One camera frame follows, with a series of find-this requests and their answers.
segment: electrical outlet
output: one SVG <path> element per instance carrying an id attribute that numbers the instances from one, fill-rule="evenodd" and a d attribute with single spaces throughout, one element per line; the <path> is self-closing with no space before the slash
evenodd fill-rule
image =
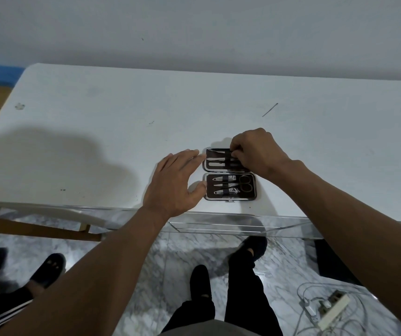
<path id="1" fill-rule="evenodd" d="M 317 323 L 317 326 L 320 328 L 320 330 L 323 331 L 328 328 L 334 319 L 342 313 L 350 301 L 351 300 L 346 293 L 336 290 L 328 298 L 328 303 L 331 304 L 331 308 L 328 308 L 329 304 L 321 302 L 319 312 L 322 318 Z"/>

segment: white table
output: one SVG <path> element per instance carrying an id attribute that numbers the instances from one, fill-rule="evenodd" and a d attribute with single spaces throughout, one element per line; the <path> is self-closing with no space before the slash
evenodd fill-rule
<path id="1" fill-rule="evenodd" d="M 291 158 L 401 221 L 401 81 L 51 64 L 28 67 L 0 111 L 0 205 L 130 215 L 163 156 L 228 147 L 257 127 Z M 190 183 L 204 173 L 199 167 Z M 202 199 L 171 222 L 180 231 L 209 223 L 207 232 L 256 224 L 277 235 L 311 233 L 286 229 L 308 220 L 260 178 L 253 202 Z"/>

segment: hand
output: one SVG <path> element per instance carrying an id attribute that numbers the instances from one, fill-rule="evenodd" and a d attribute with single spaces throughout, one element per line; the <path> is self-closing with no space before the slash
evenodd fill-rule
<path id="1" fill-rule="evenodd" d="M 143 207 L 161 212 L 166 220 L 195 207 L 207 193 L 207 185 L 201 181 L 189 193 L 188 179 L 205 157 L 199 150 L 185 150 L 164 157 L 157 164 L 144 194 Z"/>
<path id="2" fill-rule="evenodd" d="M 253 129 L 235 136 L 230 144 L 231 155 L 250 171 L 271 180 L 279 167 L 291 159 L 265 129 Z"/>

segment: marble floor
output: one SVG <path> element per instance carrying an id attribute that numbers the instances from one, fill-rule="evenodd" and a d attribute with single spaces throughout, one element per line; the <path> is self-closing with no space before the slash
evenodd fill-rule
<path id="1" fill-rule="evenodd" d="M 17 220 L 77 229 L 78 225 L 37 215 Z M 161 232 L 153 244 L 115 336 L 157 335 L 172 313 L 189 299 L 192 269 L 209 269 L 216 319 L 224 319 L 228 266 L 226 258 L 244 236 Z M 66 256 L 67 269 L 96 242 L 0 235 L 0 246 L 8 247 L 7 263 L 0 273 L 0 291 L 13 290 L 27 282 L 52 252 Z M 401 323 L 364 288 L 318 275 L 313 243 L 299 238 L 269 238 L 266 254 L 256 263 L 271 307 L 285 336 L 398 335 Z M 328 297 L 335 289 L 349 293 L 351 303 L 333 328 L 320 333 L 302 313 L 300 297 Z"/>

